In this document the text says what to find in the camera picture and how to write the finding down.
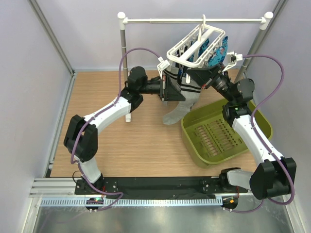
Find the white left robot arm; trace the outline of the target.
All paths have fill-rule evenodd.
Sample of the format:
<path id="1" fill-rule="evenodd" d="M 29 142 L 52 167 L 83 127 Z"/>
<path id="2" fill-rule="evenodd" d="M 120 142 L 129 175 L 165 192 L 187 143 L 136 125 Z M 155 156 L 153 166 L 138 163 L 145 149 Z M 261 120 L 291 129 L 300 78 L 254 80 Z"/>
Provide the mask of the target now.
<path id="1" fill-rule="evenodd" d="M 98 135 L 120 117 L 136 110 L 143 102 L 144 94 L 158 95 L 164 101 L 185 100 L 178 89 L 178 73 L 178 68 L 168 67 L 159 76 L 148 79 L 143 67 L 134 67 L 124 88 L 111 103 L 92 114 L 71 118 L 64 146 L 71 154 L 70 162 L 78 164 L 91 194 L 98 194 L 103 189 L 104 178 L 95 159 Z"/>

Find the grey striped sock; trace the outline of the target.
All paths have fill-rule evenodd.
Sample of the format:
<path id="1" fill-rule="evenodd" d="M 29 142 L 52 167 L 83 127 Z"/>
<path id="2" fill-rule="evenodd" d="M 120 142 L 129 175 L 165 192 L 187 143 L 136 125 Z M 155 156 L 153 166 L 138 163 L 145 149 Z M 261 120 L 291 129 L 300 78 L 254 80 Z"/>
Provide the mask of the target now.
<path id="1" fill-rule="evenodd" d="M 185 101 L 180 101 L 171 112 L 163 117 L 163 123 L 165 125 L 173 125 L 181 120 L 191 111 L 201 94 L 201 87 L 193 79 L 190 79 L 190 83 L 187 83 L 186 77 L 180 77 L 178 72 L 179 69 L 176 67 L 172 67 L 169 71 L 164 71 L 170 78 L 172 84 L 185 97 Z"/>

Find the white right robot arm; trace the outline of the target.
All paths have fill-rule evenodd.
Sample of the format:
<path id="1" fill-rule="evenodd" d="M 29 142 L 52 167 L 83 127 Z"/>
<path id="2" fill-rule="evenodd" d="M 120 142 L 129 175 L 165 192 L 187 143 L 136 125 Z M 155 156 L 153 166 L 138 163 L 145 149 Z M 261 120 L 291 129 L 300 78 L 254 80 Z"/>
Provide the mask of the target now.
<path id="1" fill-rule="evenodd" d="M 223 117 L 229 126 L 242 138 L 252 153 L 257 168 L 254 172 L 240 168 L 229 168 L 219 179 L 219 187 L 231 192 L 236 186 L 250 190 L 259 199 L 273 200 L 290 195 L 287 203 L 294 199 L 296 163 L 285 158 L 268 140 L 255 121 L 255 112 L 248 103 L 253 99 L 255 84 L 251 79 L 233 83 L 222 64 L 208 68 L 189 68 L 187 75 L 201 88 L 213 87 L 226 100 Z"/>

